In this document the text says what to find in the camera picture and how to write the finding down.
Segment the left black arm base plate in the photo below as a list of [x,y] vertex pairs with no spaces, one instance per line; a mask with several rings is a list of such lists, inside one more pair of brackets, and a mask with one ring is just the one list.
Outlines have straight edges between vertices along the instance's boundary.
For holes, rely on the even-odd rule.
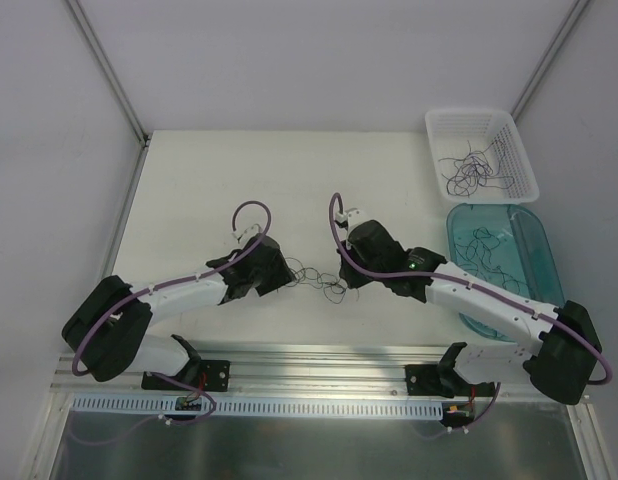
[[231,363],[227,360],[193,359],[168,380],[144,373],[141,388],[151,391],[185,391],[194,387],[206,392],[226,392],[229,386],[230,366]]

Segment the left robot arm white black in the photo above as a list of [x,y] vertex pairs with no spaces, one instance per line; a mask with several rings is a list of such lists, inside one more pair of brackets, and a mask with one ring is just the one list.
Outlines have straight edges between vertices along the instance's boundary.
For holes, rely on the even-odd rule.
[[243,247],[206,262],[205,271],[139,289],[111,275],[101,280],[63,326],[74,353],[73,373],[98,382],[143,374],[143,388],[200,385],[209,366],[178,334],[150,334],[151,326],[188,311],[267,295],[294,280],[280,245],[256,234]]

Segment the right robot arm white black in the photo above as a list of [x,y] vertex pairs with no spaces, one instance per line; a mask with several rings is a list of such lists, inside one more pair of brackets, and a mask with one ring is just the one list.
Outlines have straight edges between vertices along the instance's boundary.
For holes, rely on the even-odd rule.
[[378,221],[358,211],[339,213],[330,229],[339,275],[358,289],[378,283],[399,298],[466,315],[510,338],[507,345],[455,341],[422,384],[451,398],[476,384],[528,383],[564,405],[580,402],[589,386],[612,377],[588,310],[534,300],[490,285],[425,247],[404,248]]

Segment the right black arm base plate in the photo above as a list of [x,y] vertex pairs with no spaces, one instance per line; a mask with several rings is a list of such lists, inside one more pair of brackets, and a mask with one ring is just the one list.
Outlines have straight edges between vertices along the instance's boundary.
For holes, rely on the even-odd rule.
[[496,389],[493,382],[469,383],[452,369],[439,372],[436,364],[408,364],[404,373],[409,396],[491,397]]

